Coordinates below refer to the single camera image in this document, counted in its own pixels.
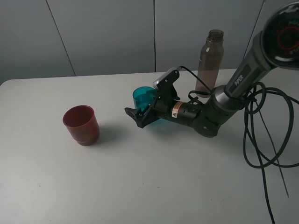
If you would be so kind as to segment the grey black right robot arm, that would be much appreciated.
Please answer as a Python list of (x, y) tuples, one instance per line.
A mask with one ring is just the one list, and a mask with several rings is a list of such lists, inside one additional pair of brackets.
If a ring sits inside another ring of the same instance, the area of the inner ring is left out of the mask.
[(125, 108), (143, 128), (158, 119), (192, 127), (202, 136), (217, 135), (221, 125), (245, 104), (245, 94), (274, 68), (299, 68), (299, 4), (290, 3), (276, 11), (253, 39), (251, 49), (226, 85), (213, 89), (206, 103), (181, 102), (173, 86), (179, 68), (171, 68), (154, 83), (154, 100), (145, 109)]

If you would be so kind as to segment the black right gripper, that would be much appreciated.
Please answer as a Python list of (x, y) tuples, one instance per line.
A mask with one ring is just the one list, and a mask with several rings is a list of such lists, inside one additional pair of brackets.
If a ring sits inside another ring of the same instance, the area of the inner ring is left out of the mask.
[(155, 98), (152, 106), (148, 104), (143, 110), (133, 109), (126, 107), (125, 113), (131, 117), (139, 128), (144, 128), (145, 126), (159, 120), (164, 119), (173, 123), (177, 123), (177, 117), (173, 117), (172, 111), (173, 107), (177, 102), (180, 101), (179, 97), (171, 98), (167, 102), (164, 102), (162, 97)]

